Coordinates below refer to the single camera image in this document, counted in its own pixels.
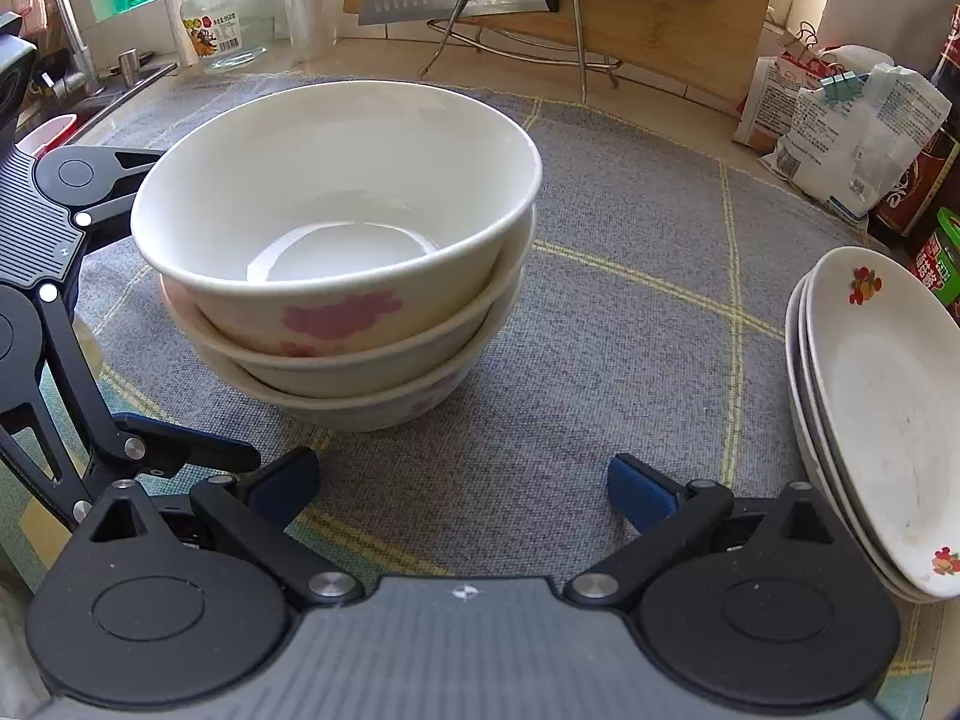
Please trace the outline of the white plate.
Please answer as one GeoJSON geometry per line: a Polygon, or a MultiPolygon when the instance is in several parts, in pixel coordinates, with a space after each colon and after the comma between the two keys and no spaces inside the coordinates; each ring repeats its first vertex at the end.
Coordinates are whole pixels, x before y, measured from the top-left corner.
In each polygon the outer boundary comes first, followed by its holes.
{"type": "Polygon", "coordinates": [[[823,466],[827,452],[823,450],[822,442],[815,435],[814,422],[807,415],[807,403],[805,403],[804,376],[802,375],[804,369],[800,360],[799,338],[800,298],[804,294],[804,288],[805,277],[802,277],[789,296],[786,316],[784,316],[784,336],[786,337],[784,354],[786,371],[788,371],[789,405],[791,405],[794,436],[796,436],[800,460],[807,473],[807,479],[825,497],[846,530],[859,543],[877,577],[880,578],[880,582],[884,583],[885,589],[900,596],[901,600],[911,601],[911,603],[934,603],[934,598],[929,593],[920,592],[907,582],[900,571],[872,544],[872,539],[864,532],[861,523],[855,518],[850,518],[853,509],[844,499],[844,494],[841,499],[836,499],[832,478],[825,472],[825,466],[823,466]]]}
{"type": "MultiPolygon", "coordinates": [[[[854,510],[853,504],[851,504],[850,496],[848,496],[846,494],[846,491],[844,491],[843,483],[841,483],[841,479],[839,479],[838,468],[836,468],[836,463],[832,457],[832,450],[830,450],[830,445],[828,445],[827,429],[825,429],[825,421],[823,421],[822,415],[820,414],[820,406],[818,406],[817,392],[815,391],[815,377],[814,377],[814,372],[812,372],[812,355],[811,355],[811,350],[809,349],[809,343],[807,343],[807,330],[805,330],[805,291],[807,291],[807,278],[805,278],[804,294],[802,294],[802,298],[800,298],[800,321],[799,321],[800,360],[802,361],[802,369],[804,369],[804,372],[802,372],[802,375],[804,376],[805,403],[807,403],[807,415],[809,415],[812,418],[812,421],[814,422],[815,435],[817,436],[817,439],[820,440],[820,442],[822,442],[823,450],[827,452],[827,458],[823,460],[823,466],[825,466],[825,472],[827,472],[828,475],[830,475],[830,478],[832,478],[832,486],[833,486],[833,489],[835,489],[836,499],[841,499],[844,494],[844,499],[848,501],[848,505],[851,507],[851,509],[853,509],[853,511],[850,513],[850,518],[855,518],[857,522],[859,522],[859,518],[857,518],[857,514],[856,514],[856,511],[854,510]]],[[[874,543],[873,539],[872,539],[872,544],[877,548],[877,544],[874,543]]],[[[882,551],[880,551],[880,554],[882,554],[882,556],[884,557],[887,557],[885,556],[884,553],[882,553],[882,551]]]]}

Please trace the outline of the white bowl pink flowers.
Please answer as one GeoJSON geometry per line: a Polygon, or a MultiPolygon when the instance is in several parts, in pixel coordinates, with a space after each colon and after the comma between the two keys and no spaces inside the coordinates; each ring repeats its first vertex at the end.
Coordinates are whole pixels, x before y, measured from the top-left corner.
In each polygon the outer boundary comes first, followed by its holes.
{"type": "Polygon", "coordinates": [[[487,286],[542,158],[488,104],[336,82],[217,115],[148,171],[142,257],[257,353],[345,355],[444,322],[487,286]]]}

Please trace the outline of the white plate fruit print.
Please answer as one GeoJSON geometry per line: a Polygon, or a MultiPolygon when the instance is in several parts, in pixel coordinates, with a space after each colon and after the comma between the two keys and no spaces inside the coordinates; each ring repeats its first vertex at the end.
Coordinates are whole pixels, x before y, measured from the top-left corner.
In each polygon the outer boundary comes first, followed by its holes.
{"type": "Polygon", "coordinates": [[[957,323],[889,257],[838,247],[809,275],[805,328],[867,532],[916,590],[957,598],[957,323]]]}

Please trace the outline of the chrome sink faucet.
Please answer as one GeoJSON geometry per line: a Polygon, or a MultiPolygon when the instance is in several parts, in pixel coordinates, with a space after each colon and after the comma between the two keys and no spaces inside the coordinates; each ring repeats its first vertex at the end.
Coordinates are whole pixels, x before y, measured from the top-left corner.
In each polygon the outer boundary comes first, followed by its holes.
{"type": "Polygon", "coordinates": [[[135,75],[124,75],[121,60],[105,71],[98,70],[70,0],[44,0],[43,13],[47,29],[32,38],[39,55],[26,88],[28,107],[104,109],[122,104],[178,68],[176,62],[160,62],[149,50],[135,52],[135,75]]]}

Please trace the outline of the glass jar with label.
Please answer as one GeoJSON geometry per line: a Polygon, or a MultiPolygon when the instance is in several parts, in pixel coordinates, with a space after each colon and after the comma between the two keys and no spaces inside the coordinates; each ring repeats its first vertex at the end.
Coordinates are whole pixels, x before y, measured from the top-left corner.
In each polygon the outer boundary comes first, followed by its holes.
{"type": "Polygon", "coordinates": [[[272,47],[275,0],[184,0],[181,23],[203,71],[235,70],[272,47]]]}

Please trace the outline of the grey checked table mat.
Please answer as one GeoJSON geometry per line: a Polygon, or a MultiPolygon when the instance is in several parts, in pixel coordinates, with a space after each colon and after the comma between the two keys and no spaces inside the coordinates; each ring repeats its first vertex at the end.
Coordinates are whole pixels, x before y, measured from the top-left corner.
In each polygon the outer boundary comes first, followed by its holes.
{"type": "MultiPolygon", "coordinates": [[[[203,80],[101,146],[161,156],[217,115],[306,76],[203,80]]],[[[854,704],[718,704],[674,683],[616,611],[566,582],[636,538],[607,466],[630,454],[680,484],[775,497],[789,449],[779,330],[823,255],[854,247],[788,193],[573,104],[464,94],[511,117],[542,158],[523,291],[459,387],[420,418],[341,433],[213,374],[167,313],[132,238],[59,289],[107,408],[252,445],[260,468],[319,458],[286,534],[363,585],[306,611],[262,668],[189,704],[85,704],[50,718],[872,718],[854,704]]],[[[222,473],[133,481],[183,496],[222,473]]]]}

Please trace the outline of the green lid jar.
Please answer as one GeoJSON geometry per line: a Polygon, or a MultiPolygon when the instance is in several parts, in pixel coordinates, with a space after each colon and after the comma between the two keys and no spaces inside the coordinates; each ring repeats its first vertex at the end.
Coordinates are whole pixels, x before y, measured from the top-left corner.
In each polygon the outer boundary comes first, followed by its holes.
{"type": "Polygon", "coordinates": [[[960,320],[960,218],[940,208],[929,239],[914,255],[911,273],[935,294],[953,320],[960,320]]]}

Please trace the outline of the dark sauce bottle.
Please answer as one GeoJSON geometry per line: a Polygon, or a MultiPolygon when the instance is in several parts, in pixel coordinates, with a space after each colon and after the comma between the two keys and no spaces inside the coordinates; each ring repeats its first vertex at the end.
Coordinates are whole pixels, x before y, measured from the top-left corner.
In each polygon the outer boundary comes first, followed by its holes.
{"type": "Polygon", "coordinates": [[[900,182],[872,212],[869,229],[887,245],[918,238],[935,223],[935,213],[950,203],[958,181],[958,7],[953,7],[949,32],[929,81],[946,96],[950,112],[921,149],[900,182]]]}

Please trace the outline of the white plastic food bag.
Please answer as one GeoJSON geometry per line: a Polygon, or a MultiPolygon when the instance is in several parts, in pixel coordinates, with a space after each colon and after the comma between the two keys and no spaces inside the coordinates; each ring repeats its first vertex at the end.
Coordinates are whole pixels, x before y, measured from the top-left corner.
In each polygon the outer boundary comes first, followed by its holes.
{"type": "Polygon", "coordinates": [[[850,223],[905,176],[952,103],[900,65],[844,73],[797,93],[788,132],[761,158],[768,171],[850,223]]]}

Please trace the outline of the clipped paper food bag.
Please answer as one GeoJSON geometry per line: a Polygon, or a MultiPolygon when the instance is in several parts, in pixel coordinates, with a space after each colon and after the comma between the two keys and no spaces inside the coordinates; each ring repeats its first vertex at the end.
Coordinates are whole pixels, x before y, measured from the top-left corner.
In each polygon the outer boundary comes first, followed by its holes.
{"type": "Polygon", "coordinates": [[[820,55],[812,23],[802,21],[796,31],[786,29],[775,54],[757,60],[732,140],[757,153],[770,153],[791,130],[799,91],[820,88],[833,70],[832,62],[820,55]]]}

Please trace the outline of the bamboo cutting board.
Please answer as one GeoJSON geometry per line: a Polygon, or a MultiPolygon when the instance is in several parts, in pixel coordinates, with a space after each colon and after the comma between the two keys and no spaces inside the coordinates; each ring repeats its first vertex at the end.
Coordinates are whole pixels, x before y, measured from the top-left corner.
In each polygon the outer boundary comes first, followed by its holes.
{"type": "MultiPolygon", "coordinates": [[[[358,13],[363,0],[343,0],[358,13]]],[[[581,0],[584,42],[594,54],[674,78],[737,104],[747,94],[768,0],[581,0]]],[[[555,43],[574,44],[573,5],[560,13],[470,18],[555,43]]]]}

